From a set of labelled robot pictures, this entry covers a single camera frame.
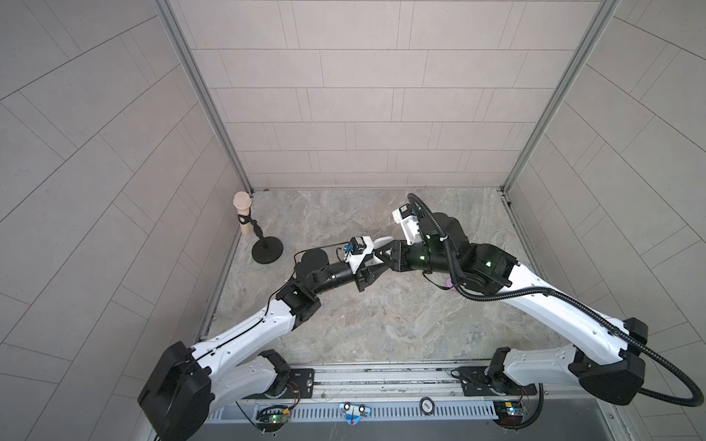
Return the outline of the white earbud charging case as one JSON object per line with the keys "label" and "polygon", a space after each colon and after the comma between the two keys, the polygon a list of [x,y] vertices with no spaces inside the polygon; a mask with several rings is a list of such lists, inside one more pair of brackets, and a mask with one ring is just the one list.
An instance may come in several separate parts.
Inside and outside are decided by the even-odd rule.
{"label": "white earbud charging case", "polygon": [[378,250],[395,240],[392,236],[381,237],[373,241],[373,249]]}

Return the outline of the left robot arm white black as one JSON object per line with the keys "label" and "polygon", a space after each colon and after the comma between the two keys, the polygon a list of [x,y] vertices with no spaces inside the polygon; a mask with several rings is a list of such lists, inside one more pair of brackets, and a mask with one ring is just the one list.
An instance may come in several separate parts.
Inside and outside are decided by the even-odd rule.
{"label": "left robot arm white black", "polygon": [[387,268],[372,257],[357,268],[330,263],[326,251],[308,250],[261,311],[191,347],[171,345],[138,396],[156,439],[187,440],[212,413],[248,397],[296,404],[311,398],[314,371],[293,369],[267,344],[308,321],[321,306],[320,294],[349,283],[365,290]]}

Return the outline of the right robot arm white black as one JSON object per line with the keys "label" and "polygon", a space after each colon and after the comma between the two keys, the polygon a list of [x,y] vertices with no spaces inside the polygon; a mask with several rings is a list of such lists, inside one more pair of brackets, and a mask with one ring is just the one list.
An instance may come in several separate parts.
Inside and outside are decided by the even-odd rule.
{"label": "right robot arm white black", "polygon": [[483,376],[501,393],[542,384],[578,385],[610,404],[626,405],[643,390],[645,323],[620,321],[584,305],[492,244],[473,244],[461,224],[408,206],[393,214],[404,239],[373,243],[376,262],[395,272],[446,273],[466,299],[507,303],[568,340],[555,349],[496,349]]}

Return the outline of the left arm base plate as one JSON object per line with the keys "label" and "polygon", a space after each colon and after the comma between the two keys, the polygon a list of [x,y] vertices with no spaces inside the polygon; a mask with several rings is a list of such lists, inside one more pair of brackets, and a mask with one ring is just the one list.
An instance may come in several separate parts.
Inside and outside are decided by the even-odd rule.
{"label": "left arm base plate", "polygon": [[279,373],[273,384],[263,393],[246,396],[246,400],[290,400],[311,399],[314,389],[313,369],[291,369]]}

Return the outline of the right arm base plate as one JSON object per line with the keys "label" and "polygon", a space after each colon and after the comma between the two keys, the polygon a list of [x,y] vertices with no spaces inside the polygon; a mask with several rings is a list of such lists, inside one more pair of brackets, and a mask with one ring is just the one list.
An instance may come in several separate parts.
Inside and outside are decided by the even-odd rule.
{"label": "right arm base plate", "polygon": [[488,376],[486,367],[458,367],[450,372],[452,378],[461,382],[463,395],[470,396],[533,396],[538,393],[534,384],[520,386],[504,373]]}

